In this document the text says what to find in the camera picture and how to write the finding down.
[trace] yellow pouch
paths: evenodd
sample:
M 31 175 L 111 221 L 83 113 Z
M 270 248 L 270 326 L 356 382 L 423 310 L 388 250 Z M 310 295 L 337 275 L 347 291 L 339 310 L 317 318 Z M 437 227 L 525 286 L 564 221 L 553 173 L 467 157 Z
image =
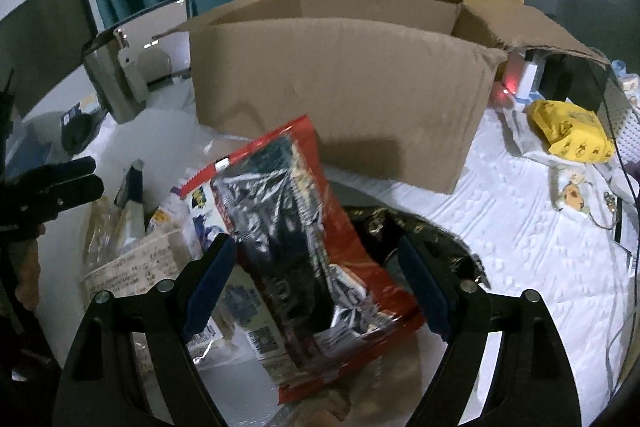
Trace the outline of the yellow pouch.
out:
M 615 149 L 593 111 L 574 103 L 536 100 L 527 107 L 529 118 L 549 142 L 549 152 L 584 163 L 606 162 Z

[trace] paper label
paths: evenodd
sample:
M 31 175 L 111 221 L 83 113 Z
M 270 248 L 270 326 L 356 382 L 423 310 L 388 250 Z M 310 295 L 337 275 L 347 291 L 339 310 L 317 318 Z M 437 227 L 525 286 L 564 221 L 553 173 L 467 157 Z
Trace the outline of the paper label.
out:
M 213 317 L 209 317 L 207 325 L 202 330 L 202 333 L 193 335 L 193 338 L 187 343 L 187 349 L 189 349 L 189 352 L 193 355 L 195 351 L 206 349 L 210 344 L 222 340 L 224 340 L 222 331 L 220 331 L 220 328 L 216 324 L 215 320 L 213 320 Z
M 149 220 L 149 230 L 155 230 L 158 228 L 167 229 L 167 227 L 174 226 L 182 231 L 182 237 L 189 249 L 191 259 L 199 259 L 202 257 L 202 248 L 200 247 L 200 241 L 198 235 L 193 226 L 193 220 L 191 219 L 189 207 L 185 201 L 180 199 L 177 194 L 169 194 L 158 209 L 154 212 L 154 215 Z
M 221 298 L 236 324 L 244 331 L 258 360 L 286 355 L 284 340 L 267 305 L 251 276 L 241 267 L 234 266 L 231 270 Z
M 348 352 L 366 345 L 366 342 L 344 323 L 316 333 L 314 339 L 320 352 L 330 359 L 339 359 Z
M 225 221 L 218 211 L 209 182 L 192 190 L 185 198 L 202 251 L 207 251 L 219 233 L 226 232 Z
M 152 233 L 132 251 L 88 273 L 82 282 L 91 297 L 108 290 L 119 298 L 146 293 L 162 279 L 176 279 L 180 270 L 168 236 Z

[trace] cardboard box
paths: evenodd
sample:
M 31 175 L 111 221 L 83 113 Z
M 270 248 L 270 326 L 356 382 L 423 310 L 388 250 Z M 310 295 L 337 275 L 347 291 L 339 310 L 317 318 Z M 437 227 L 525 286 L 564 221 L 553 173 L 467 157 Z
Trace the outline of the cardboard box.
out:
M 324 162 L 447 194 L 508 51 L 603 61 L 536 9 L 462 0 L 236 0 L 178 30 L 201 123 L 256 138 L 307 113 Z

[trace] receipt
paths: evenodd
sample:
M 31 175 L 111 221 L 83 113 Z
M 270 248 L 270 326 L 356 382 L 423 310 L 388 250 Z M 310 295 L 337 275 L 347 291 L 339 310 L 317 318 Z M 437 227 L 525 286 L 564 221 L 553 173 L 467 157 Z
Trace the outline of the receipt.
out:
M 89 298 L 102 290 L 118 297 L 146 293 L 162 279 L 176 279 L 190 254 L 179 230 L 153 231 L 114 261 L 89 272 L 82 285 Z

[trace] black device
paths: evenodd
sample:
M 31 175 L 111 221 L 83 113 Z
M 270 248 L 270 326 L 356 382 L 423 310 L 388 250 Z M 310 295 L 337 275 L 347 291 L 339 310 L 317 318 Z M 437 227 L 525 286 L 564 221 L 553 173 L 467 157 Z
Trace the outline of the black device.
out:
M 2 424 L 49 426 L 61 369 L 35 315 L 15 297 L 18 277 L 9 250 L 25 250 L 40 224 L 100 198 L 92 158 L 45 165 L 4 179 L 5 145 L 12 131 L 11 75 L 0 90 L 0 415 Z
M 379 236 L 378 243 L 369 246 L 369 253 L 374 259 L 398 256 L 431 330 L 448 344 L 408 425 L 458 425 L 478 375 L 488 333 L 502 331 L 484 410 L 465 425 L 580 426 L 574 377 L 540 294 L 526 290 L 515 298 L 486 293 L 474 280 L 460 279 L 458 273 L 477 272 L 441 229 L 413 216 L 402 216 L 400 223 L 401 231 L 396 228 L 391 235 Z M 392 236 L 396 237 L 394 243 L 389 240 Z M 168 425 L 154 418 L 146 403 L 132 331 L 146 334 L 174 425 L 226 426 L 185 342 L 204 328 L 233 267 L 235 248 L 231 238 L 220 234 L 203 258 L 189 263 L 175 282 L 163 280 L 148 293 L 132 297 L 98 293 L 63 369 L 54 427 Z M 377 248 L 386 254 L 373 251 Z

